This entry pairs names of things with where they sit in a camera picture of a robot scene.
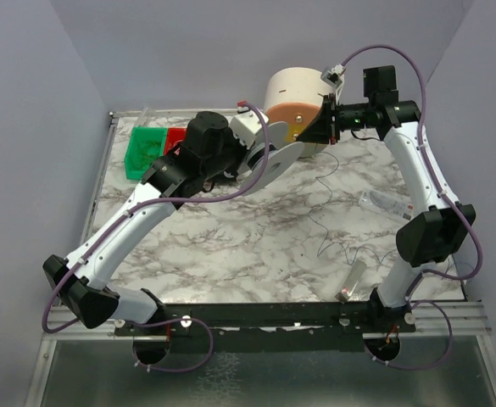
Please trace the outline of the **white perforated cable spool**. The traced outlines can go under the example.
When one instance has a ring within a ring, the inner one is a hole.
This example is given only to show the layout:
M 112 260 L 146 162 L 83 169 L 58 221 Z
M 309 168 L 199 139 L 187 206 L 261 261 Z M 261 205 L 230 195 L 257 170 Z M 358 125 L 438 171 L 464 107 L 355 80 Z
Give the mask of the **white perforated cable spool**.
M 268 125 L 270 136 L 270 155 L 263 175 L 259 180 L 248 189 L 243 195 L 251 195 L 265 188 L 275 179 L 280 177 L 301 155 L 304 151 L 302 142 L 285 142 L 285 136 L 288 133 L 288 124 L 284 121 L 278 121 Z M 244 174 L 250 171 L 248 176 L 243 180 L 240 189 L 250 185 L 260 172 L 263 155 L 265 150 L 265 137 L 261 134 L 254 146 L 248 151 L 240 165 L 238 174 Z

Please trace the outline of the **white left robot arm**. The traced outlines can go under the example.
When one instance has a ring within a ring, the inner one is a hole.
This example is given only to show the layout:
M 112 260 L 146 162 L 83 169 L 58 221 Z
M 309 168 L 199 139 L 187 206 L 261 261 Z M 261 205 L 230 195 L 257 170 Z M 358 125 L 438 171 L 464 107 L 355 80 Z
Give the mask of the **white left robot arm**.
M 269 119 L 244 103 L 231 119 L 202 111 L 188 122 L 183 141 L 154 160 L 127 201 L 86 243 L 67 257 L 50 255 L 43 270 L 59 298 L 86 328 L 110 318 L 143 324 L 162 304 L 147 290 L 108 286 L 119 264 L 161 221 L 184 203 L 200 203 L 204 184 L 237 173 L 248 151 L 262 137 L 270 151 Z

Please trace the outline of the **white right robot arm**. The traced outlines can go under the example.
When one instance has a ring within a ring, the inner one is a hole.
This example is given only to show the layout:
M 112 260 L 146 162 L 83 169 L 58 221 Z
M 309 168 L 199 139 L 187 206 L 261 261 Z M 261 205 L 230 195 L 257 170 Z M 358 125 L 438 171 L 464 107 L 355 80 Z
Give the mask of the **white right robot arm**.
M 398 257 L 371 295 L 379 316 L 404 309 L 429 265 L 456 253 L 476 218 L 470 204 L 444 185 L 421 123 L 416 102 L 398 95 L 392 65 L 363 71 L 365 103 L 340 104 L 325 95 L 319 113 L 298 135 L 300 142 L 333 144 L 342 131 L 373 129 L 394 157 L 413 204 L 413 218 L 398 230 Z

